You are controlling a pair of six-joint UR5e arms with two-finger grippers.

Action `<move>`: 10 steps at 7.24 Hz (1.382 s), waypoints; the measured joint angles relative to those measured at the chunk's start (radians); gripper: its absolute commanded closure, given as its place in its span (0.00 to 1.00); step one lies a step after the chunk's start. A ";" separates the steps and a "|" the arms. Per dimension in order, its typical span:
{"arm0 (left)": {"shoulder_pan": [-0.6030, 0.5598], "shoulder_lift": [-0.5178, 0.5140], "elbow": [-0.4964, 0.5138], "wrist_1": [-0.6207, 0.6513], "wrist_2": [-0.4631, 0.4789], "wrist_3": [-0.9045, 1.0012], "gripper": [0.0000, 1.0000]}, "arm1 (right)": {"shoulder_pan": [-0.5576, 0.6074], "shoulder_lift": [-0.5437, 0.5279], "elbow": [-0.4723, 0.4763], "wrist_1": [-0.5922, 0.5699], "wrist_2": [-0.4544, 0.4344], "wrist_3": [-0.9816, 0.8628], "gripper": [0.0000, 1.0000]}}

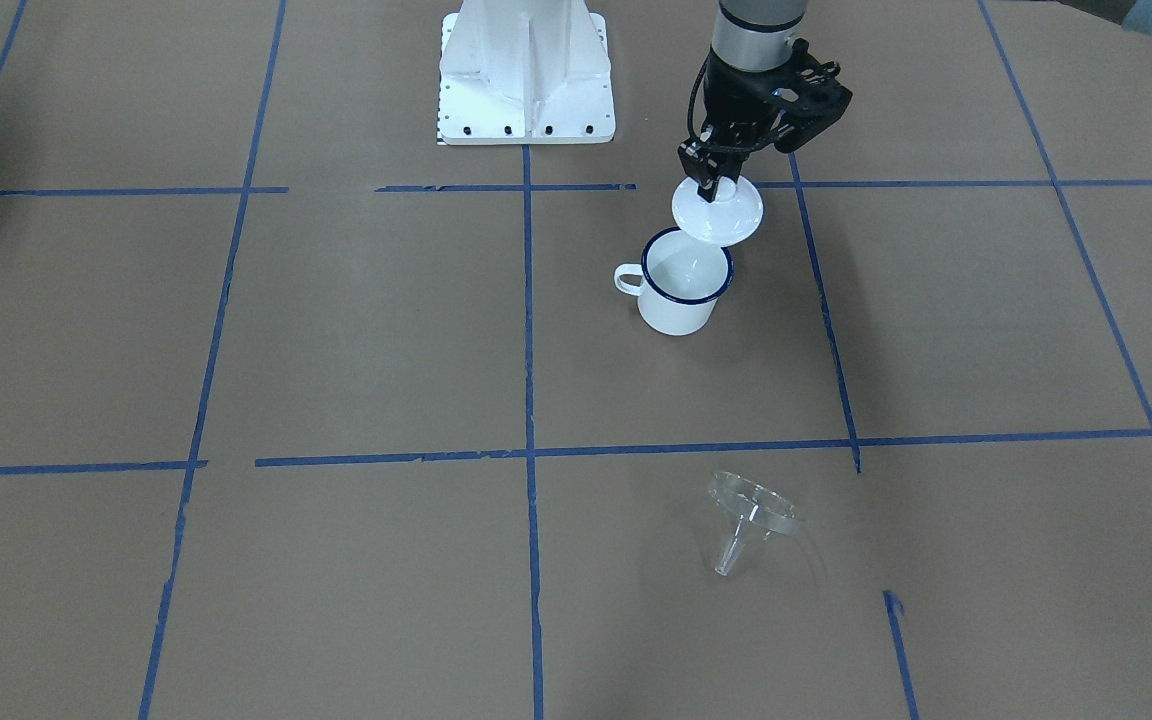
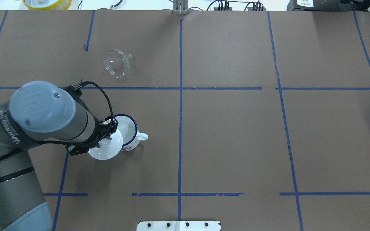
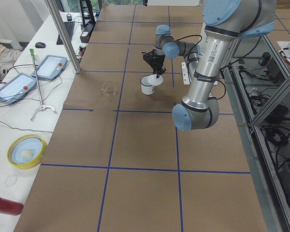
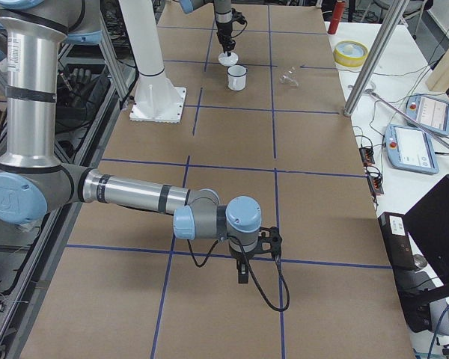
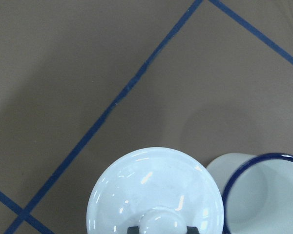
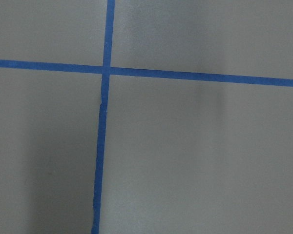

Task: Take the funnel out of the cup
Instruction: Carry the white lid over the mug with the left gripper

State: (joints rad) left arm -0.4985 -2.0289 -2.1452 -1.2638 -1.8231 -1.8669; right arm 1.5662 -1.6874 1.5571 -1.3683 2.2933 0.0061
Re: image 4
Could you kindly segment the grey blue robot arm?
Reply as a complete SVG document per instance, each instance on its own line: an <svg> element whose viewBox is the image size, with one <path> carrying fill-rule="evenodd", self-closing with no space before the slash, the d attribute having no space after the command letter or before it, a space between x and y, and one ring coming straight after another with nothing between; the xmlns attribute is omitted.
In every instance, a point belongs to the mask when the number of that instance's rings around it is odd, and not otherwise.
<svg viewBox="0 0 449 359"><path fill-rule="evenodd" d="M250 259L263 248L261 210L240 196L221 204L210 189L101 174L54 154L58 50L67 38L101 38L98 1L0 1L7 30L7 149L0 157L0 219L25 224L68 203L98 201L173 217L179 239L228 241L238 278L254 277Z"/></svg>
<svg viewBox="0 0 449 359"><path fill-rule="evenodd" d="M233 31L233 8L229 0L179 0L184 13L189 14L206 4L213 5L214 19L217 27L217 37L223 48L223 53L230 55L235 48Z"/></svg>

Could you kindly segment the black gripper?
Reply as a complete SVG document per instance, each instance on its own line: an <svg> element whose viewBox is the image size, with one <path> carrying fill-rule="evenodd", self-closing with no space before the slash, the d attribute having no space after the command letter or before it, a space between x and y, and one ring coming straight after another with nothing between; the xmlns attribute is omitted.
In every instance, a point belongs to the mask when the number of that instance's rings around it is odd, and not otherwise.
<svg viewBox="0 0 449 359"><path fill-rule="evenodd" d="M219 43L223 47L223 54L225 57L231 56L235 48L235 40L232 38L233 23L217 22L216 26L217 26L217 37Z"/></svg>

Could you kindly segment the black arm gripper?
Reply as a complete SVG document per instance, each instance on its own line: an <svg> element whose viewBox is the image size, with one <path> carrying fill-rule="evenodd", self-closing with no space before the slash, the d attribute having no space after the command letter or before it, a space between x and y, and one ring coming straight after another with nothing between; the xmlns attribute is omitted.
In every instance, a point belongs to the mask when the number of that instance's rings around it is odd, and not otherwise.
<svg viewBox="0 0 449 359"><path fill-rule="evenodd" d="M247 265L246 262L254 257L252 251L241 252L229 249L230 255L236 260L236 269L238 274L238 283L247 283Z"/></svg>

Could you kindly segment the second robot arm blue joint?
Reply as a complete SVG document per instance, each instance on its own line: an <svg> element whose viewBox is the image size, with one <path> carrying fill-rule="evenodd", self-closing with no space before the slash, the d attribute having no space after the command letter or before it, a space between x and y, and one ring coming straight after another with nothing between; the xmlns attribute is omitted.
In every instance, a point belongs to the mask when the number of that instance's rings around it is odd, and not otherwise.
<svg viewBox="0 0 449 359"><path fill-rule="evenodd" d="M63 43L71 45L92 46L100 44L101 39L101 30L86 32L71 31L67 34L67 36L63 40Z"/></svg>

